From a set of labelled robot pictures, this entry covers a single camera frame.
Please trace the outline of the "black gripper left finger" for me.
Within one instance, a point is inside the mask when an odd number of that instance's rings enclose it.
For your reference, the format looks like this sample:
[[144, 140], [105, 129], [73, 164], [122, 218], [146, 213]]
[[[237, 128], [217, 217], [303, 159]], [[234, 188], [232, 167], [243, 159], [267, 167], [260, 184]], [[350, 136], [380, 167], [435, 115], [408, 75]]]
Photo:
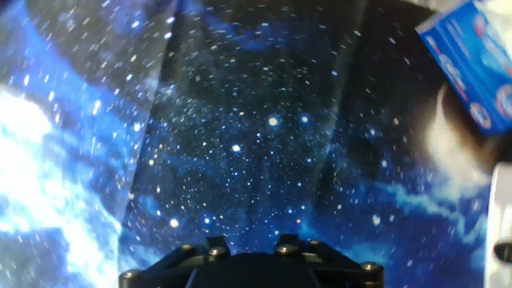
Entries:
[[118, 276], [119, 288], [185, 288], [200, 266], [231, 255], [224, 236], [172, 250], [145, 270], [130, 269]]

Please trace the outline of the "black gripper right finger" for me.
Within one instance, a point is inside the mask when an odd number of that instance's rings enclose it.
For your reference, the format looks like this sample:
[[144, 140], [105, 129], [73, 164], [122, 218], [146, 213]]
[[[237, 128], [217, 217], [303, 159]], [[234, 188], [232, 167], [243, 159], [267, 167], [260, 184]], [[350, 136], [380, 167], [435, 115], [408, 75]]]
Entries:
[[291, 272], [290, 282], [305, 287], [384, 288], [385, 268], [356, 262], [320, 240], [282, 234], [274, 255]]

